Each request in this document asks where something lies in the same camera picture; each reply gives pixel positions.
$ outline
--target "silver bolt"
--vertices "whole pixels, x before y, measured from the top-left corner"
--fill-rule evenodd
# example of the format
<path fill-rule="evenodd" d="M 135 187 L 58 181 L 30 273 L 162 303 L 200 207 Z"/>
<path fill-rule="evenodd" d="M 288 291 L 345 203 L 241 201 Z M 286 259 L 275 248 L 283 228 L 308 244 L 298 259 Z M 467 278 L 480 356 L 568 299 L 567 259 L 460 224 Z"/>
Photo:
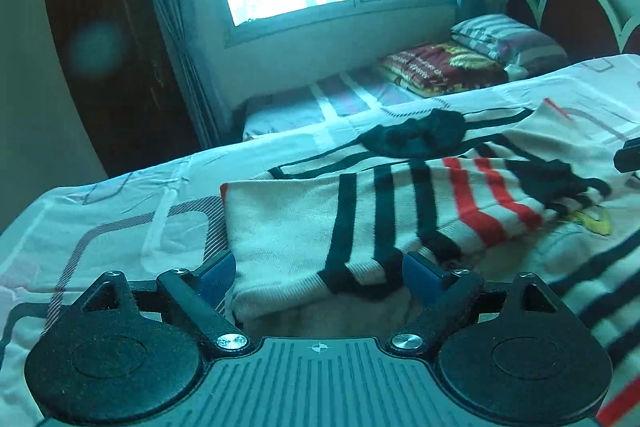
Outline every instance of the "silver bolt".
<path fill-rule="evenodd" d="M 227 351 L 237 351 L 249 343 L 249 339 L 239 333 L 226 333 L 216 339 L 216 344 Z"/>
<path fill-rule="evenodd" d="M 400 333 L 391 339 L 391 343 L 398 349 L 418 349 L 422 344 L 422 337 L 413 333 Z"/>

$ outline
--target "mattress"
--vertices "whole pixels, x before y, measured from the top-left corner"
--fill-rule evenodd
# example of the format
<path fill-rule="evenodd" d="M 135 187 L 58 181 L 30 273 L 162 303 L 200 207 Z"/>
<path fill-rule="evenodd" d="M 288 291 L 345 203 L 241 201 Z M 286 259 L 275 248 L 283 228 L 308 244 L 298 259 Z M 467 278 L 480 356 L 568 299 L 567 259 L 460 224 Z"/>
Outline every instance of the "mattress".
<path fill-rule="evenodd" d="M 243 140 L 419 100 L 387 80 L 376 66 L 334 74 L 310 86 L 257 96 L 246 103 Z"/>
<path fill-rule="evenodd" d="M 224 182 L 247 179 L 273 166 L 325 152 L 377 124 L 399 123 L 432 108 L 460 112 L 487 107 L 535 108 L 546 98 L 575 118 L 585 133 L 616 150 L 625 139 L 640 135 L 639 71 L 640 57 L 636 55 L 592 60 L 532 80 L 375 107 L 328 123 L 200 152 L 95 185 L 47 192 L 0 237 L 0 323 L 4 326 L 0 340 L 0 417 L 6 425 L 27 427 L 42 418 L 22 376 L 25 357 L 42 332 L 60 316 L 63 306 L 71 304 L 101 273 L 119 269 L 129 280 L 153 279 L 173 267 L 193 269 L 226 247 L 219 192 Z M 637 222 L 625 216 L 637 215 L 633 210 L 635 205 L 640 211 L 639 198 L 640 191 L 610 204 L 607 212 L 614 223 L 610 236 L 580 235 L 584 227 L 574 222 L 563 225 L 568 230 L 554 233 L 575 235 L 575 248 L 581 256 L 595 255 L 614 241 L 630 248 L 640 232 L 634 229 Z M 527 237 L 516 250 L 511 245 L 503 254 L 492 256 L 499 262 L 481 264 L 479 269 L 489 279 L 509 280 L 523 268 L 535 271 L 541 267 L 546 252 L 551 255 L 555 251 L 555 244 L 552 234 Z M 640 266 L 640 250 L 632 250 L 624 261 L 625 266 L 613 268 L 626 269 L 631 275 Z M 555 277 L 561 279 L 567 268 L 561 263 L 552 266 Z M 591 281 L 566 299 L 579 312 L 584 307 L 585 292 L 606 288 L 600 280 Z M 244 327 L 251 334 L 384 336 L 401 326 L 415 306 L 401 291 L 382 303 L 358 303 L 368 308 L 355 319 L 351 314 L 353 299 L 344 296 L 313 303 Z M 624 402 L 620 397 L 628 394 L 630 382 L 640 373 L 640 350 L 634 340 L 640 317 L 637 287 L 625 299 L 622 314 L 617 309 L 592 331 L 603 344 L 614 345 L 622 357 L 605 402 L 608 418 L 614 419 L 607 425 L 632 427 L 640 425 L 638 411 L 632 410 L 637 400 Z M 319 319 L 328 309 L 334 319 L 330 323 Z M 232 310 L 225 312 L 232 316 Z M 624 414 L 620 413 L 621 403 L 628 409 Z"/>

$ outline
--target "wooden door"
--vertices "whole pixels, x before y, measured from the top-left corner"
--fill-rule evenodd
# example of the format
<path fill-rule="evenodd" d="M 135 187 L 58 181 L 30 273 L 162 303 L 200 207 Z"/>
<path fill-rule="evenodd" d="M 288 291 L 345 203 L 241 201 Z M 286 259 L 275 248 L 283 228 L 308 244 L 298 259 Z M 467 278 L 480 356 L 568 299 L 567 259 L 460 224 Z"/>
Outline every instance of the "wooden door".
<path fill-rule="evenodd" d="M 71 96 L 109 176 L 198 150 L 151 0 L 46 0 Z"/>

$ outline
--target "striped sweater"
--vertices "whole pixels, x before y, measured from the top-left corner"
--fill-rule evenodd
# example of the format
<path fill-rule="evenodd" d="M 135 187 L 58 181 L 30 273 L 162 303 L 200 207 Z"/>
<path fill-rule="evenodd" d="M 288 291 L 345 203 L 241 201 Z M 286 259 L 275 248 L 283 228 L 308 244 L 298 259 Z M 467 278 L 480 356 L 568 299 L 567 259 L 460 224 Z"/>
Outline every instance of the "striped sweater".
<path fill-rule="evenodd" d="M 378 126 L 223 187 L 234 315 L 338 293 L 384 298 L 412 250 L 473 267 L 487 248 L 611 197 L 629 176 L 548 103 Z"/>

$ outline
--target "arched headboard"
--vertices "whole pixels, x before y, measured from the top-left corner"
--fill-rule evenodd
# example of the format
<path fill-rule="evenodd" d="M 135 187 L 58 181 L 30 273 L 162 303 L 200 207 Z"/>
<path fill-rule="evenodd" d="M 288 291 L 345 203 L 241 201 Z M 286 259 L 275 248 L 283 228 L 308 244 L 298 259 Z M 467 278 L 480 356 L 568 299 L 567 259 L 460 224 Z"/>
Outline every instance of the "arched headboard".
<path fill-rule="evenodd" d="M 505 13 L 554 38 L 572 63 L 640 54 L 640 17 L 622 25 L 609 0 L 508 0 Z"/>

